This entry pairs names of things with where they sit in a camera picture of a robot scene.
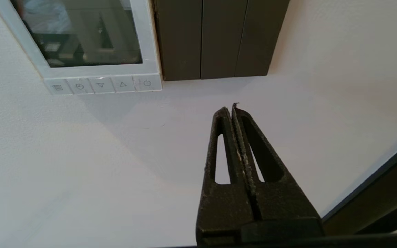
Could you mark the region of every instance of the white wall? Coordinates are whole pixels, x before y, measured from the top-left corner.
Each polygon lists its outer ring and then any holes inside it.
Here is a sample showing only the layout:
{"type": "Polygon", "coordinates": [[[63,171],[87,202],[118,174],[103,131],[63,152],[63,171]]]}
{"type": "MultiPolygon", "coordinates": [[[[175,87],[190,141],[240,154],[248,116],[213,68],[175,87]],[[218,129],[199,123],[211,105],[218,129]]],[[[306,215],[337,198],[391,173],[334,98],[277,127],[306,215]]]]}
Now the white wall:
{"type": "Polygon", "coordinates": [[[49,95],[0,18],[0,247],[193,245],[233,102],[326,214],[397,151],[397,0],[291,1],[267,77],[91,96],[49,95]]]}

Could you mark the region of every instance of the dark brown wall panel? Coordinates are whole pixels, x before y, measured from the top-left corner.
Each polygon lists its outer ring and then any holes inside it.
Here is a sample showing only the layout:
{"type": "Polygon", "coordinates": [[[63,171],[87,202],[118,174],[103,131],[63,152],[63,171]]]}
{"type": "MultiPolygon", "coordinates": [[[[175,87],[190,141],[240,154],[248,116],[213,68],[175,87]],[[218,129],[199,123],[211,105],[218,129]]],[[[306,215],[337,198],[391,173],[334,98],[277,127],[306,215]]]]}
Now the dark brown wall panel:
{"type": "Polygon", "coordinates": [[[203,0],[202,79],[234,77],[247,0],[203,0]]]}
{"type": "Polygon", "coordinates": [[[267,75],[289,0],[249,0],[236,77],[267,75]]]}
{"type": "Polygon", "coordinates": [[[199,79],[202,0],[154,1],[163,79],[199,79]]]}

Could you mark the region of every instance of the white surface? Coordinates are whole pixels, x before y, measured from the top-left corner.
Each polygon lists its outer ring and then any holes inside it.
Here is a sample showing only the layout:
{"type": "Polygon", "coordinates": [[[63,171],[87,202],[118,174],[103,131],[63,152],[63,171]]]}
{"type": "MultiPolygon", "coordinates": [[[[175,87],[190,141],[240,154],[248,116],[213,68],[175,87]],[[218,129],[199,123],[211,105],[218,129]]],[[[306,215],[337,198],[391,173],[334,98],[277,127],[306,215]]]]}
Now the white surface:
{"type": "Polygon", "coordinates": [[[149,9],[148,0],[130,0],[130,3],[142,54],[142,63],[140,64],[51,68],[9,0],[0,0],[0,15],[38,72],[45,79],[159,73],[159,60],[156,55],[152,13],[149,9]]]}
{"type": "Polygon", "coordinates": [[[193,245],[240,102],[324,215],[397,151],[397,1],[291,1],[266,77],[52,96],[0,19],[0,247],[193,245]]]}

